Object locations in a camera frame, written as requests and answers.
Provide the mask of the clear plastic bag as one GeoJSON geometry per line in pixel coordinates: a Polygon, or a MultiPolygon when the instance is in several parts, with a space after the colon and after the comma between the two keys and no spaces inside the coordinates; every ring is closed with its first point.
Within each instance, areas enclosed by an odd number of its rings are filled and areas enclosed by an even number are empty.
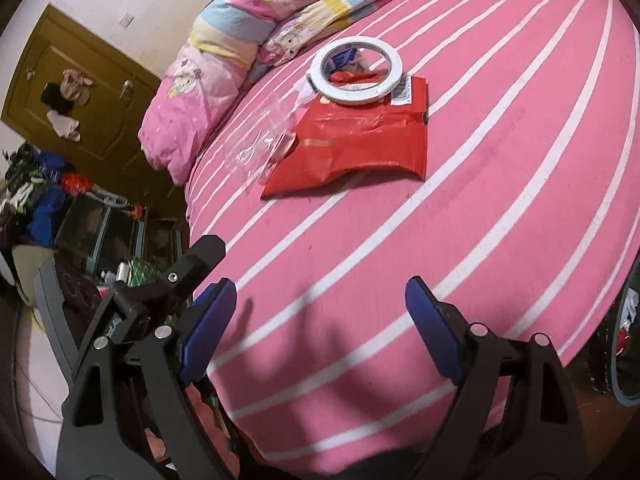
{"type": "Polygon", "coordinates": [[[250,115],[238,140],[224,152],[224,166],[232,177],[250,188],[265,185],[296,141],[295,112],[274,101],[250,115]]]}

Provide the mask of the pink cartoon patterned duvet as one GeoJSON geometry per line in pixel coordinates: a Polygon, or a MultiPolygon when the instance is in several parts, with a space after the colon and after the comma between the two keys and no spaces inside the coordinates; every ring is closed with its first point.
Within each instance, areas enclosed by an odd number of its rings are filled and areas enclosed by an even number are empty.
{"type": "Polygon", "coordinates": [[[212,0],[163,76],[138,133],[146,160],[174,185],[238,95],[270,68],[390,0],[212,0]]]}

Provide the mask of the red plastic snack bag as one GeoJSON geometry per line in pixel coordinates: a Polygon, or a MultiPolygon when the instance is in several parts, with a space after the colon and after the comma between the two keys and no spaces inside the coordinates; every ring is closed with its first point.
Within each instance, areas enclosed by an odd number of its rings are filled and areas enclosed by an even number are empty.
{"type": "Polygon", "coordinates": [[[427,81],[417,76],[405,76],[392,94],[366,105],[316,96],[262,198],[321,188],[357,170],[405,171],[425,179],[427,112],[427,81]]]}

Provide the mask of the white tape roll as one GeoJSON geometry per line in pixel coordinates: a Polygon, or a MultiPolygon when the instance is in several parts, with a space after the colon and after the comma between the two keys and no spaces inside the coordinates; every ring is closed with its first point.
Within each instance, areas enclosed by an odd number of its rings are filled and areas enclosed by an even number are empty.
{"type": "Polygon", "coordinates": [[[325,44],[314,55],[307,80],[315,92],[343,105],[370,104],[389,96],[404,76],[397,50],[367,36],[350,36],[325,44]]]}

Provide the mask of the pink white striped bed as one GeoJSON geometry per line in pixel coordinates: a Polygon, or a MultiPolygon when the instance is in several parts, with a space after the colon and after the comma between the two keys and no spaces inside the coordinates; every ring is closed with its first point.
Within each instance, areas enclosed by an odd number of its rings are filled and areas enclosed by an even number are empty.
{"type": "Polygon", "coordinates": [[[576,356],[639,248],[639,35],[618,0],[394,0],[353,24],[428,84],[427,176],[349,174],[265,202],[224,159],[294,103],[301,55],[247,93],[186,186],[238,288],[212,379],[266,460],[334,474],[427,441],[452,396],[409,278],[470,321],[576,356]]]}

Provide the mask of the brown wooden door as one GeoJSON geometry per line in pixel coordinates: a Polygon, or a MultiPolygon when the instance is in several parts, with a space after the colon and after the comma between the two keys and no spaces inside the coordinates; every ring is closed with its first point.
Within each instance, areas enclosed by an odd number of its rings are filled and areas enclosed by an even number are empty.
{"type": "Polygon", "coordinates": [[[101,188],[180,218],[182,192],[167,171],[152,168],[138,139],[159,86],[142,65],[47,6],[17,62],[1,118],[101,188]]]}

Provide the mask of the round trash bin black liner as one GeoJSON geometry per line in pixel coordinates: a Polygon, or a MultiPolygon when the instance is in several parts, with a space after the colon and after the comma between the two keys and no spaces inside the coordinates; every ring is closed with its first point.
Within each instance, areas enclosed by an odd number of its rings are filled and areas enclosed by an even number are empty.
{"type": "Polygon", "coordinates": [[[594,390],[639,405],[639,256],[588,341],[588,372],[594,390]]]}

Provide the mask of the cluttered dark shelf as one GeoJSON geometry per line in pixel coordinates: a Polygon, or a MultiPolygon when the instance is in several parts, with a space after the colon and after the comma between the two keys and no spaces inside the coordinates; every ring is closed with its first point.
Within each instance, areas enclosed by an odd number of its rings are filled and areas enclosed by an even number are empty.
{"type": "Polygon", "coordinates": [[[35,275],[54,255],[100,287],[122,263],[163,271],[182,255],[178,218],[107,192],[57,154],[25,142],[1,160],[1,276],[25,304],[35,303],[35,275]]]}

